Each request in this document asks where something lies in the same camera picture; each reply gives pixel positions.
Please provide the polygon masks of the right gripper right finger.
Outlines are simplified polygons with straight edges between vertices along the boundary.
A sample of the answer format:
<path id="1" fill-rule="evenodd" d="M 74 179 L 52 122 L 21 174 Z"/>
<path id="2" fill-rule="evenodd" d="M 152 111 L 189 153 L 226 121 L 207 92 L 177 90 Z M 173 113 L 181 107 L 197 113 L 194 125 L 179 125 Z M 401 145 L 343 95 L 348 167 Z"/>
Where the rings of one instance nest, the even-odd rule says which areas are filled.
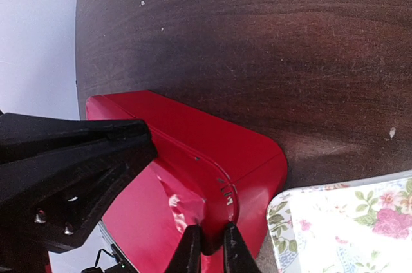
<path id="1" fill-rule="evenodd" d="M 235 223 L 228 223 L 223 236 L 224 273 L 261 273 Z"/>

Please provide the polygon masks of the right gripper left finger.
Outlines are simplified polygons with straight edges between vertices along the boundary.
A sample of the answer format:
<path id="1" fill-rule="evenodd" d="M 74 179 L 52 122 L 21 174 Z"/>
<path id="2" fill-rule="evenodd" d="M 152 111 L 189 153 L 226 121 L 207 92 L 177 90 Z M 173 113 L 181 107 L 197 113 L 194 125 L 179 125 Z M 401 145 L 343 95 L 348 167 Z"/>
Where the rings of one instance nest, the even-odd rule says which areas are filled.
<path id="1" fill-rule="evenodd" d="M 201 271 L 201 227 L 190 225 L 165 270 L 165 273 L 199 273 Z"/>

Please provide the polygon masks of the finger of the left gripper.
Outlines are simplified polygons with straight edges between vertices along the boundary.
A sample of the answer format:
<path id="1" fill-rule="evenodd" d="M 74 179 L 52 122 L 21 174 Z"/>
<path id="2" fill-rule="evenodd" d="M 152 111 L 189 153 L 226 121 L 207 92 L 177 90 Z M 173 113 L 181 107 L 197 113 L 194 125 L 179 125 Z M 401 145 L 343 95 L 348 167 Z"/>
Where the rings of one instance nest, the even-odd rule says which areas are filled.
<path id="1" fill-rule="evenodd" d="M 157 156 L 152 140 L 101 141 L 1 165 L 1 228 L 54 252 L 83 245 Z"/>
<path id="2" fill-rule="evenodd" d="M 98 140 L 151 139 L 143 120 L 63 120 L 1 114 L 1 163 Z"/>

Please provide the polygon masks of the red box lid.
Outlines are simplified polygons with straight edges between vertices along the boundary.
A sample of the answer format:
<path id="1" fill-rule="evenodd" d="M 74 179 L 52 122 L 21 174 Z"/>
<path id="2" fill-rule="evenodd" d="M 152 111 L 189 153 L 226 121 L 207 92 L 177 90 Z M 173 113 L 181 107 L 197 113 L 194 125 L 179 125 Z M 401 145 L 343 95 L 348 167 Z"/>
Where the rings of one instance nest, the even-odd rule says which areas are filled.
<path id="1" fill-rule="evenodd" d="M 223 232 L 238 217 L 225 170 L 232 126 L 179 102 L 142 91 L 99 95 L 88 120 L 142 119 L 158 156 L 117 196 L 102 222 L 139 272 L 164 272 L 188 226 L 200 227 L 200 272 L 223 271 Z"/>

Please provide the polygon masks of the red chocolate box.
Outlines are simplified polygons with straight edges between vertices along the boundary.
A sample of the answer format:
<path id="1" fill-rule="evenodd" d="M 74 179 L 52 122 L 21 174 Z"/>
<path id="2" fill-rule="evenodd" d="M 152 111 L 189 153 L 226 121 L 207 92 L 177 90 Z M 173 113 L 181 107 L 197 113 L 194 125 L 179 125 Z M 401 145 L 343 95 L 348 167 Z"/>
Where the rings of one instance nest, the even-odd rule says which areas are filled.
<path id="1" fill-rule="evenodd" d="M 286 158 L 270 138 L 228 123 L 233 135 L 223 151 L 229 161 L 225 170 L 238 197 L 238 217 L 232 222 L 251 231 L 254 240 L 262 240 L 267 206 L 285 182 Z"/>

